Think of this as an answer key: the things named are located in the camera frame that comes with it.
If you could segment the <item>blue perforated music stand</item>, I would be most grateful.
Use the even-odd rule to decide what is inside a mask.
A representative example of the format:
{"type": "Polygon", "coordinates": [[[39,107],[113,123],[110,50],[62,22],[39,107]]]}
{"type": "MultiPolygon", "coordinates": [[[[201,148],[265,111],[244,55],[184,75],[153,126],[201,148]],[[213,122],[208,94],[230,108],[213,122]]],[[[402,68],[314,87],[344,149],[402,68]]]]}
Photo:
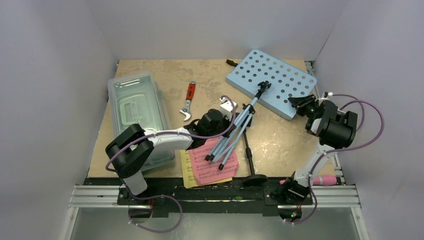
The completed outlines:
{"type": "Polygon", "coordinates": [[[247,102],[255,108],[247,130],[261,170],[299,167],[315,143],[304,129],[307,119],[297,116],[288,100],[311,95],[316,86],[305,63],[301,66],[254,49],[234,69],[215,65],[212,76],[202,84],[211,100],[228,95],[234,102],[247,102]]]}

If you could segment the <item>red handled adjustable wrench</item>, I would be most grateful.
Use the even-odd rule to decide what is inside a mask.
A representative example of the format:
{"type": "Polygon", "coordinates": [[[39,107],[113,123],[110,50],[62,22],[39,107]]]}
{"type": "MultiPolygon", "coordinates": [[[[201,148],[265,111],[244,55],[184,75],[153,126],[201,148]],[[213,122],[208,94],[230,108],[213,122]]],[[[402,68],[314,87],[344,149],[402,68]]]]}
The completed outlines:
{"type": "Polygon", "coordinates": [[[190,106],[191,106],[192,99],[194,97],[195,89],[196,89],[196,82],[192,80],[190,81],[188,85],[184,107],[179,110],[179,112],[184,115],[184,120],[183,120],[184,122],[187,122],[188,120],[191,119],[192,115],[190,111],[190,106]]]}

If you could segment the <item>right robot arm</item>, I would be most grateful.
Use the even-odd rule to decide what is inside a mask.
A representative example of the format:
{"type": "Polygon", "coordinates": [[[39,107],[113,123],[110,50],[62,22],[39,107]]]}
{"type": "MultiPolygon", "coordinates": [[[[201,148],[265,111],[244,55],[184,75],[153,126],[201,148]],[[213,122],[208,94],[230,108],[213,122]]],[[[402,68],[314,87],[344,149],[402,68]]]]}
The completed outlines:
{"type": "Polygon", "coordinates": [[[306,132],[318,139],[315,151],[305,164],[276,189],[277,197],[295,205],[311,194],[316,177],[336,150],[352,144],[357,132],[358,114],[344,112],[332,101],[319,100],[314,95],[289,97],[288,101],[299,116],[307,117],[306,132]]]}

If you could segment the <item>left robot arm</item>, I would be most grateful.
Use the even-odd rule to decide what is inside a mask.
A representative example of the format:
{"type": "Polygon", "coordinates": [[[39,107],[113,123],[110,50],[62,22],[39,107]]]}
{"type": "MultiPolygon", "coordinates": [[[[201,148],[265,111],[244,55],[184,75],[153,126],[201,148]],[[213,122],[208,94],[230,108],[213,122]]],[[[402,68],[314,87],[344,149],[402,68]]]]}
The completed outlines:
{"type": "Polygon", "coordinates": [[[139,124],[132,124],[106,146],[109,161],[105,168],[115,172],[126,185],[130,199],[142,205],[148,201],[149,191],[141,168],[152,152],[193,150],[203,146],[208,139],[220,137],[219,144],[206,157],[207,160],[217,160],[218,151],[228,145],[246,115],[233,113],[227,118],[219,110],[210,109],[201,119],[174,130],[147,131],[139,124]]]}

